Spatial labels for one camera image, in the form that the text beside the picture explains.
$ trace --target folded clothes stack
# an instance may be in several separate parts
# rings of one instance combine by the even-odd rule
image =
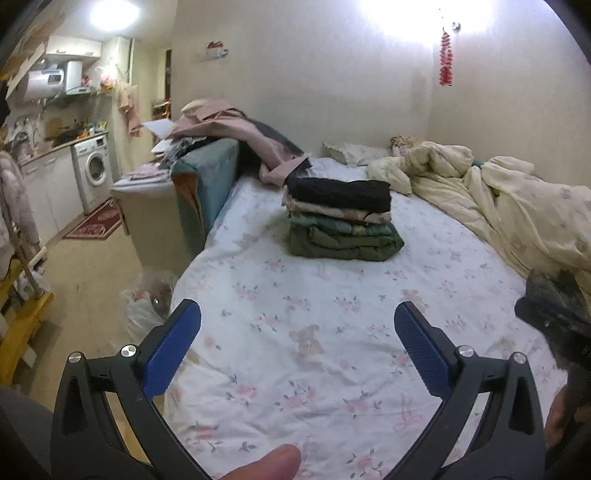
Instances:
[[[291,216],[293,255],[384,261],[404,246],[391,223],[387,182],[291,176],[282,203]]]

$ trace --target ceiling light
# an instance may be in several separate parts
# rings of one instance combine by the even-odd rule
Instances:
[[[138,19],[139,8],[127,0],[101,0],[90,10],[90,22],[101,30],[116,32]]]

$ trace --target finger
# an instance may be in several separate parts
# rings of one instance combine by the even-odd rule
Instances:
[[[544,429],[544,443],[546,444],[546,449],[550,450],[552,447],[558,445],[562,441],[563,436],[563,429],[546,426]]]
[[[550,412],[546,419],[546,426],[557,426],[562,422],[566,411],[566,385],[560,389],[552,405],[550,406]]]
[[[281,445],[259,461],[230,472],[222,480],[293,480],[300,469],[301,453],[293,445]]]

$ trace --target pillow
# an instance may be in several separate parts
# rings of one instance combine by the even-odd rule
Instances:
[[[351,143],[329,144],[324,142],[324,152],[329,157],[348,167],[364,166],[371,160],[378,160],[392,155],[388,148],[366,147],[365,145]]]

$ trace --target pink flower print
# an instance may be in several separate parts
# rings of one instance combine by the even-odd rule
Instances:
[[[239,283],[237,283],[236,285],[234,285],[234,292],[236,292],[236,294],[244,299],[244,300],[249,300],[249,301],[254,301],[256,300],[256,296],[258,295],[258,285],[255,285],[255,287],[251,290],[249,290],[245,285],[241,285]]]
[[[253,399],[256,397],[257,388],[251,385],[238,385],[236,386],[236,395],[241,397],[243,400]]]
[[[443,280],[443,283],[441,284],[441,287],[439,287],[439,290],[443,290],[451,298],[453,297],[454,293],[457,293],[453,288],[453,282],[450,282],[449,280]]]
[[[401,408],[400,418],[401,422],[394,425],[394,431],[396,433],[404,434],[409,427],[422,423],[423,416],[421,414],[415,414],[413,412],[413,399],[407,398],[404,393],[400,394]]]
[[[371,457],[363,457],[357,460],[357,466],[361,468],[361,470],[365,470],[366,468],[370,468],[374,464]]]
[[[277,330],[275,330],[275,327],[277,325],[279,325],[279,318],[277,317],[277,315],[272,317],[271,315],[265,315],[263,313],[261,316],[261,320],[263,322],[265,322],[265,324],[267,324],[267,326],[271,327],[274,331],[277,331]]]
[[[215,347],[216,350],[222,349],[222,347],[220,347],[212,337],[207,337],[205,339],[205,346],[207,348],[214,348]]]
[[[379,340],[378,335],[385,335],[386,337],[391,336],[388,331],[389,328],[386,327],[385,325],[382,326],[376,326],[375,324],[370,325],[369,327],[367,327],[366,329],[367,335],[370,338],[375,338],[376,340]]]
[[[366,412],[369,409],[369,405],[364,398],[353,398],[349,400],[349,404],[347,406],[347,410],[351,413],[355,412]]]
[[[449,330],[455,333],[460,333],[466,328],[466,322],[459,315],[457,316],[457,320],[446,320],[445,324]]]
[[[499,287],[497,287],[496,285],[491,285],[491,286],[487,287],[486,289],[489,292],[491,292],[493,295],[500,295],[501,294]]]
[[[351,300],[347,300],[346,297],[343,297],[342,299],[339,297],[335,297],[335,303],[347,313],[357,313],[361,310],[361,302],[357,299],[356,296],[353,297]]]
[[[267,260],[265,262],[265,270],[271,270],[272,272],[283,273],[287,270],[287,267],[281,263],[281,260]]]
[[[412,364],[413,363],[412,363],[410,356],[406,350],[403,353],[399,353],[398,355],[392,354],[392,361],[390,362],[390,365],[395,368],[394,372],[392,372],[393,374],[396,374],[396,373],[402,374],[400,369],[406,368],[406,367],[411,367]]]
[[[289,408],[299,408],[304,404],[304,400],[299,395],[292,397],[285,396],[285,405]]]
[[[515,342],[507,337],[502,337],[499,341],[495,342],[484,354],[489,356],[493,352],[499,352],[501,358],[509,360],[509,357],[515,352]]]
[[[419,296],[418,290],[407,290],[406,288],[402,291],[402,297],[405,301],[411,301],[419,312],[425,313],[429,308],[429,305],[423,303],[423,299]]]
[[[289,302],[288,308],[290,310],[307,310],[310,311],[310,302],[308,299],[299,299],[298,297],[291,297],[286,295],[283,297],[283,300],[287,300]]]
[[[549,383],[552,377],[550,371],[546,370],[544,367],[541,367],[536,373],[535,376],[542,380],[542,383]]]
[[[369,393],[362,390],[359,398],[352,398],[351,400],[343,399],[347,405],[347,411],[353,414],[354,419],[357,418],[357,413],[365,413],[369,410],[369,403],[366,400],[368,395]]]

